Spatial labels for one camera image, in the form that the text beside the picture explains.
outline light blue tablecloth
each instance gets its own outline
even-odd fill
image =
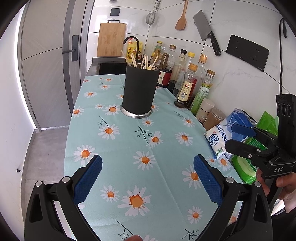
[[[124,78],[84,80],[69,127],[64,174],[72,176],[95,154],[102,157],[103,169],[79,205],[101,240],[120,241],[131,233],[144,241],[195,240],[217,204],[193,169],[194,157],[202,154],[224,176],[241,180],[226,159],[212,159],[205,129],[189,110],[174,106],[167,89],[156,89],[150,117],[122,114]]]

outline cutting board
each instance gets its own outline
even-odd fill
[[[101,23],[98,40],[98,57],[121,57],[126,23]]]

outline black wall switch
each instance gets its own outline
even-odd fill
[[[231,35],[226,52],[264,71],[269,50],[247,39]]]
[[[119,16],[120,8],[111,8],[110,16]]]

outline black knife handle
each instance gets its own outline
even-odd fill
[[[220,56],[221,55],[221,50],[220,50],[219,44],[217,42],[217,39],[215,38],[215,35],[214,35],[213,31],[211,31],[209,33],[208,37],[210,37],[210,39],[211,39],[215,55]]]

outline kitchen knife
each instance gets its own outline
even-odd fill
[[[205,40],[206,38],[210,38],[215,55],[220,56],[221,50],[219,44],[202,10],[194,15],[193,20],[197,26],[198,32],[200,33],[201,39]]]

